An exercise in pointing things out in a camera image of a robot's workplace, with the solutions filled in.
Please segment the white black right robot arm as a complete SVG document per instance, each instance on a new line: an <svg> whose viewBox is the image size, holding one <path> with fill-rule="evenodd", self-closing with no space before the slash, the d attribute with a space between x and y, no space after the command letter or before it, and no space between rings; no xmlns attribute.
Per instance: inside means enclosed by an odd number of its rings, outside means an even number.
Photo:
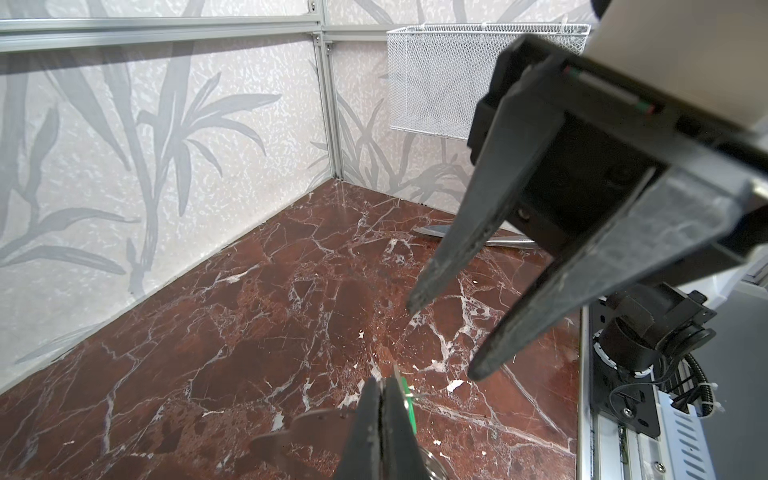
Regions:
<svg viewBox="0 0 768 480"><path fill-rule="evenodd" d="M734 122L525 35L498 56L468 139L474 173L407 307L428 306L509 222L552 257L481 344L484 379L569 312L605 298L600 345L628 370L708 341L680 285L767 240L767 154Z"/></svg>

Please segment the key with green tag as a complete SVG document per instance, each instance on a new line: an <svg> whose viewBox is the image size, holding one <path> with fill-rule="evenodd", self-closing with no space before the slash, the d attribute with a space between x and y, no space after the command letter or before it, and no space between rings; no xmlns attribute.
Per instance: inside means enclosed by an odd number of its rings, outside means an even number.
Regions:
<svg viewBox="0 0 768 480"><path fill-rule="evenodd" d="M417 428L415 412L414 412L415 396L411 392L407 379L401 374L401 371L397 364L393 365L393 373L397 381L397 384L401 390L401 394L403 396L403 403L404 403L404 407L406 410L406 414L407 414L412 432L414 435L416 435L418 433L418 428Z"/></svg>

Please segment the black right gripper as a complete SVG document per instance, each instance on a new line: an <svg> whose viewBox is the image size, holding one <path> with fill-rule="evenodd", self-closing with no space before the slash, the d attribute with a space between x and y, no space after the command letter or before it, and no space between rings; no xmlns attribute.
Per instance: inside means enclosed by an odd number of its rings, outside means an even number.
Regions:
<svg viewBox="0 0 768 480"><path fill-rule="evenodd" d="M526 35L499 54L468 145L473 175L409 294L440 295L503 221L554 261L476 351L480 381L567 313L636 282L686 285L767 243L767 155L728 124Z"/></svg>

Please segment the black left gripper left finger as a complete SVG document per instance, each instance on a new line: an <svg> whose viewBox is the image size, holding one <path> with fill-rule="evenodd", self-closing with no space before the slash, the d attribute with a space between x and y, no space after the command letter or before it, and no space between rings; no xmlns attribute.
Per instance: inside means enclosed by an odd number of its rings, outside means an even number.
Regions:
<svg viewBox="0 0 768 480"><path fill-rule="evenodd" d="M333 479L373 480L381 474L381 390L370 377L364 384L349 436Z"/></svg>

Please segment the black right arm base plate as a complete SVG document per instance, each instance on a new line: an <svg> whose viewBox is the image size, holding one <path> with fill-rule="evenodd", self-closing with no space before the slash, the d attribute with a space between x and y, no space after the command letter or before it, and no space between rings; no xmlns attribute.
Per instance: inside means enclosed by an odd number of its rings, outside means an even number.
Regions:
<svg viewBox="0 0 768 480"><path fill-rule="evenodd" d="M654 363L658 353L634 340L625 320L599 299L589 306L590 407L637 434L656 439Z"/></svg>

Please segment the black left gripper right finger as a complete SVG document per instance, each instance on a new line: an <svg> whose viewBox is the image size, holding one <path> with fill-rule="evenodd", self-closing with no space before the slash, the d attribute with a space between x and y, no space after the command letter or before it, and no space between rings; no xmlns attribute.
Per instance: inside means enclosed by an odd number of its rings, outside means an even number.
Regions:
<svg viewBox="0 0 768 480"><path fill-rule="evenodd" d="M381 478L429 479L418 442L395 377L384 381L380 408Z"/></svg>

